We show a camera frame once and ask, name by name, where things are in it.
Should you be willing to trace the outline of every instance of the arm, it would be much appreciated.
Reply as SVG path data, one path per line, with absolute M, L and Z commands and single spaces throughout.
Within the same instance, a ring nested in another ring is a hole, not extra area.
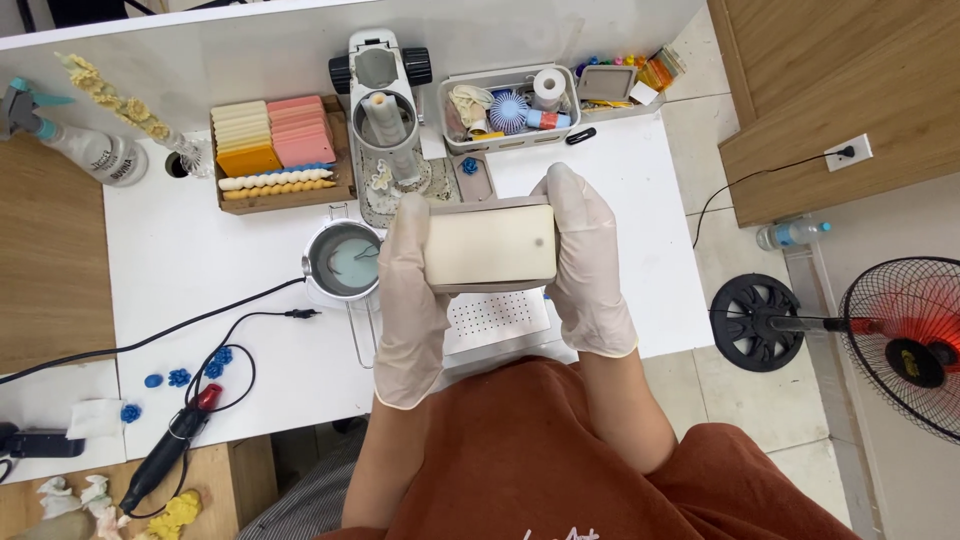
M 373 400 L 367 437 L 347 489 L 342 527 L 390 526 L 423 463 L 429 402 L 399 410 Z
M 377 258 L 383 334 L 373 358 L 376 397 L 342 526 L 389 528 L 423 464 L 430 420 L 427 398 L 444 369 L 447 295 L 423 276 L 430 207 L 417 194 L 400 199 Z
M 547 286 L 564 342 L 579 351 L 597 436 L 642 475 L 656 471 L 677 438 L 643 375 L 637 337 L 620 293 L 616 220 L 606 201 L 563 163 L 533 194 L 545 194 L 560 231 L 557 279 Z
M 579 356 L 597 436 L 642 475 L 659 469 L 677 447 L 677 435 L 650 393 L 636 349 L 622 358 Z

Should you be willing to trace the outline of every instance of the wall socket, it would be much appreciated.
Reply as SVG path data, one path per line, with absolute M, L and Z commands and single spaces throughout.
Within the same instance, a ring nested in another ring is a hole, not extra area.
M 857 138 L 852 138 L 847 142 L 841 142 L 840 144 L 824 151 L 824 154 L 830 154 L 832 152 L 839 152 L 848 146 L 853 147 L 853 157 L 848 158 L 846 156 L 827 156 L 827 169 L 830 172 L 838 171 L 844 167 L 849 167 L 854 163 L 860 163 L 863 160 L 868 160 L 874 156 L 874 151 L 870 149 L 870 140 L 867 138 L 867 134 L 863 134 Z

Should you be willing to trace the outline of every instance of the electric fan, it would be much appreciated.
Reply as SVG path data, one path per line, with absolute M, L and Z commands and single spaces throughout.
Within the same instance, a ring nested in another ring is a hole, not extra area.
M 854 365 L 890 405 L 960 444 L 960 261 L 882 262 L 853 281 L 840 317 L 803 317 L 799 307 L 774 278 L 733 278 L 710 306 L 717 348 L 743 369 L 767 372 L 796 356 L 805 332 L 840 332 Z

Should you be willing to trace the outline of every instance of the hand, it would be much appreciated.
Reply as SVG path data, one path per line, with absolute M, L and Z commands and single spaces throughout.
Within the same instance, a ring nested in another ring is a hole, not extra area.
M 616 220 L 606 201 L 564 163 L 531 195 L 546 195 L 560 230 L 557 280 L 546 287 L 571 349 L 619 358 L 636 348 L 634 321 L 620 294 Z
M 404 195 L 377 259 L 383 335 L 373 359 L 376 397 L 410 409 L 426 397 L 444 369 L 444 331 L 450 297 L 434 294 L 423 276 L 430 206 L 417 193 Z

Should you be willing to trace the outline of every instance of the wooden tray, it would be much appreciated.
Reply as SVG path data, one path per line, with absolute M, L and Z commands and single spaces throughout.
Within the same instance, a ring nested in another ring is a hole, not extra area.
M 330 122 L 330 131 L 333 132 L 333 152 L 337 156 L 337 164 L 331 169 L 333 176 L 328 180 L 336 182 L 337 185 L 324 189 L 311 189 L 310 191 L 299 191 L 297 193 L 278 193 L 267 197 L 254 197 L 236 201 L 225 201 L 224 192 L 217 185 L 217 201 L 221 210 L 242 215 L 267 210 L 293 209 L 307 205 L 339 203 L 357 198 L 356 185 L 353 182 L 353 158 L 350 155 L 347 117 L 337 100 L 337 96 L 324 96 L 321 99 L 324 103 L 324 110 L 326 110 L 326 118 Z M 213 148 L 216 148 L 217 139 L 213 131 L 212 118 L 210 119 L 210 138 L 213 141 Z M 228 178 L 228 174 L 220 168 L 216 160 L 213 167 L 214 178 L 218 182 L 223 178 Z

